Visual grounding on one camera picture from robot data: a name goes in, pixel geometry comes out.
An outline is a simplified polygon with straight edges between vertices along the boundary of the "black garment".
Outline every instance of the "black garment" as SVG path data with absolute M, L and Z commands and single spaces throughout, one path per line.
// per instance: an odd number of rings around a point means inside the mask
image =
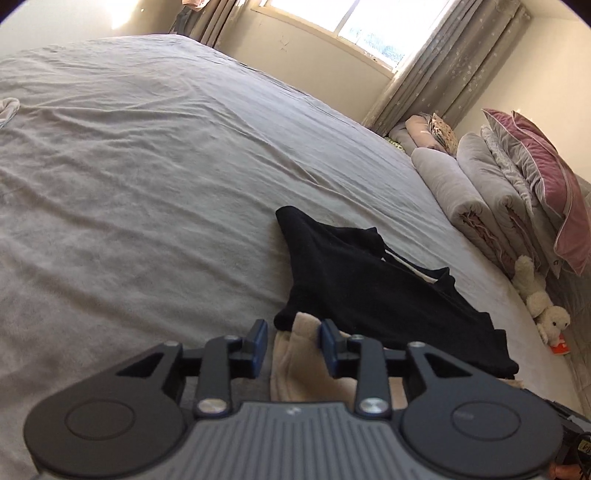
M 277 329 L 291 330 L 296 313 L 305 312 L 388 348 L 421 340 L 497 377 L 513 378 L 519 370 L 505 331 L 495 330 L 490 315 L 456 291 L 449 268 L 427 270 L 404 259 L 437 279 L 428 283 L 387 253 L 375 228 L 324 225 L 292 206 L 275 214 L 294 279 L 287 305 L 275 317 Z

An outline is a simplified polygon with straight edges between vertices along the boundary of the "stuffed animal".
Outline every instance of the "stuffed animal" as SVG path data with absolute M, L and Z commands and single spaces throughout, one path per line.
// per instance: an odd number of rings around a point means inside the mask
M 560 332 L 570 325 L 570 315 L 552 303 L 545 290 L 546 280 L 535 271 L 530 257 L 522 255 L 517 259 L 512 283 L 534 318 L 542 341 L 550 346 L 558 345 Z

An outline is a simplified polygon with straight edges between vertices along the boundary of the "wall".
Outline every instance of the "wall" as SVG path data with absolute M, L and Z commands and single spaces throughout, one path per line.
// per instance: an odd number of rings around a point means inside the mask
M 220 49 L 358 122 L 390 81 L 381 67 L 378 69 L 309 31 L 253 11 L 249 5 L 245 5 Z
M 591 29 L 579 20 L 534 18 L 497 76 L 456 127 L 479 132 L 481 108 L 519 110 L 534 121 L 570 167 L 591 181 Z
M 168 33 L 180 9 L 180 0 L 28 0 L 0 25 L 0 56 L 50 44 Z M 126 11 L 130 21 L 113 29 L 113 15 Z

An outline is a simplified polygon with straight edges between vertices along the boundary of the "sunlight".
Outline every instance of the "sunlight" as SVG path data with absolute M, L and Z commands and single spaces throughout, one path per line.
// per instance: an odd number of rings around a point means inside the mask
M 111 28 L 113 30 L 129 21 L 138 2 L 139 0 L 105 0 L 105 6 L 111 14 Z

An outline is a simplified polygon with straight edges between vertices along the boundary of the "gray bed sheet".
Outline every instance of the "gray bed sheet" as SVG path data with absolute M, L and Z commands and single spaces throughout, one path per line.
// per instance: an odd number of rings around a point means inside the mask
M 410 159 L 319 100 L 174 35 L 4 58 L 0 95 L 22 104 L 0 130 L 0 478 L 34 473 L 21 431 L 47 395 L 163 340 L 272 320 L 291 287 L 274 216 L 288 204 L 449 265 L 507 330 L 518 378 L 580 409 L 564 359 Z

